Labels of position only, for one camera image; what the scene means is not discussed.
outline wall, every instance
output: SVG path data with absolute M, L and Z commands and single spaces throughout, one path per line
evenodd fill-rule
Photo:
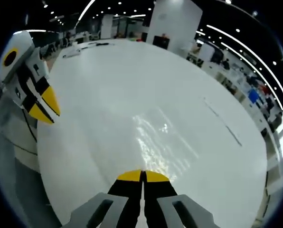
M 281 159 L 279 166 L 281 171 L 280 181 L 283 181 L 283 158 Z M 271 217 L 271 215 L 275 212 L 275 210 L 277 209 L 278 205 L 281 202 L 281 199 L 283 198 L 283 185 L 281 184 L 280 184 L 280 189 L 274 191 L 274 193 L 270 196 L 267 211 L 264 217 L 265 221 L 268 220 Z
M 135 21 L 135 24 L 129 24 L 128 25 L 128 34 L 130 34 L 130 32 L 133 33 L 142 33 L 143 31 L 143 26 L 142 26 L 142 21 Z
M 149 27 L 147 43 L 163 33 L 170 38 L 168 50 L 179 49 L 195 37 L 203 11 L 191 0 L 157 0 Z
M 103 17 L 102 20 L 102 26 L 101 26 L 101 39 L 110 39 L 112 36 L 112 24 L 113 24 L 113 15 L 112 14 L 106 14 Z
M 119 21 L 119 32 L 124 35 L 127 26 L 127 18 L 120 18 Z
M 34 32 L 32 37 L 36 47 L 43 47 L 47 44 L 56 42 L 59 39 L 59 34 L 52 32 Z

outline white robot part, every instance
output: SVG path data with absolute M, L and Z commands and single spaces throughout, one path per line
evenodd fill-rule
M 17 68 L 31 55 L 35 46 L 29 32 L 13 35 L 0 58 L 0 82 L 6 84 Z
M 53 119 L 27 85 L 31 79 L 42 100 L 60 115 L 55 93 L 47 82 L 48 68 L 40 59 L 39 51 L 27 31 L 13 34 L 0 58 L 0 82 L 19 107 L 26 109 L 32 117 L 51 124 Z

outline ceiling light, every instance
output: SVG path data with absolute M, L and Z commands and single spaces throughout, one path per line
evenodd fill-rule
M 78 21 L 81 20 L 81 18 L 83 18 L 84 14 L 87 12 L 87 10 L 90 8 L 90 6 L 92 6 L 92 4 L 95 2 L 95 0 L 91 0 L 89 2 L 89 4 L 85 7 L 84 11 L 80 14 Z
M 203 32 L 200 32 L 200 31 L 196 31 L 196 33 L 198 33 L 198 34 L 201 34 L 201 35 L 206 35 L 205 33 L 203 33 Z
M 266 80 L 266 78 L 261 74 L 260 71 L 258 71 L 255 66 L 250 63 L 244 56 L 242 56 L 240 53 L 238 53 L 237 51 L 235 51 L 233 48 L 229 47 L 228 45 L 226 45 L 225 43 L 221 42 L 222 45 L 224 45 L 225 47 L 229 48 L 229 50 L 231 50 L 233 53 L 235 53 L 237 56 L 239 56 L 241 59 L 243 59 L 253 70 L 255 70 L 258 75 L 263 79 L 263 81 L 268 85 L 269 89 L 271 90 L 271 92 L 273 93 L 274 97 L 277 97 L 277 95 L 275 94 L 273 88 L 271 87 L 271 85 L 268 83 L 268 81 Z M 279 104 L 279 106 L 281 107 L 281 109 L 283 110 L 283 106 L 280 102 L 279 99 L 277 99 L 277 102 Z
M 201 45 L 203 45 L 203 44 L 204 44 L 204 42 L 203 42 L 203 41 L 201 41 L 201 40 L 199 40 L 199 39 L 197 40 L 197 43 L 198 43 L 198 44 L 201 44 Z
M 131 18 L 145 17 L 145 16 L 146 16 L 146 14 L 132 15 Z
M 24 31 L 27 31 L 27 32 L 46 32 L 46 30 L 41 30 L 41 29 L 28 29 L 28 30 L 24 30 Z M 21 33 L 21 32 L 22 31 L 14 32 L 14 35 Z
M 253 12 L 252 12 L 252 16 L 253 16 L 253 17 L 256 17 L 256 16 L 257 16 L 257 11 L 253 11 Z

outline office desk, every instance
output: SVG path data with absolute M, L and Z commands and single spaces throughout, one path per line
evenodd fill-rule
M 49 81 L 61 116 L 53 125 L 38 122 L 41 177 L 61 223 L 119 174 L 149 169 L 168 176 L 218 226 L 251 227 L 267 161 L 245 109 L 171 52 L 124 39 L 103 42 L 115 45 L 72 58 L 62 58 L 62 50 Z

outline white table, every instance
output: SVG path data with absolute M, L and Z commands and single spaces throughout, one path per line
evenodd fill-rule
M 171 52 L 104 42 L 115 45 L 72 58 L 61 52 L 50 73 L 61 116 L 53 125 L 38 123 L 41 176 L 61 223 L 107 192 L 119 174 L 142 168 L 167 175 L 178 194 L 209 210 L 221 228 L 251 227 L 267 160 L 246 110 Z

